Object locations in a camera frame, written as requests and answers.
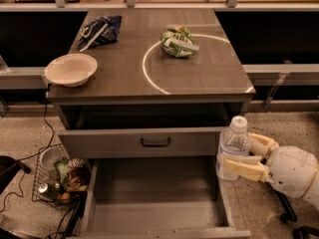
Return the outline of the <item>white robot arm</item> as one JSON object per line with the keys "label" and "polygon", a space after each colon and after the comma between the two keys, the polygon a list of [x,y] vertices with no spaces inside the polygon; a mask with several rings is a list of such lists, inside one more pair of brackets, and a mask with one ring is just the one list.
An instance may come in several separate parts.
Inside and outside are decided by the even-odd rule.
{"label": "white robot arm", "polygon": [[301,198],[319,209],[319,162],[297,146],[280,146],[273,138],[250,133],[252,156],[240,155],[221,145],[220,167],[270,186],[291,198]]}

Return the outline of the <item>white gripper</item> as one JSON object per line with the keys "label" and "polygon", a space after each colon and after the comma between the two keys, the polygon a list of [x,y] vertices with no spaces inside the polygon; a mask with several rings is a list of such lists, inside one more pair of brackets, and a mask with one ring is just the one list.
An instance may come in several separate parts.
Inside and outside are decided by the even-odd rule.
{"label": "white gripper", "polygon": [[[259,156],[224,157],[222,166],[252,181],[266,182],[291,198],[319,198],[316,156],[296,146],[280,146],[268,136],[249,133],[250,152]],[[266,165],[261,157],[268,158]]]}

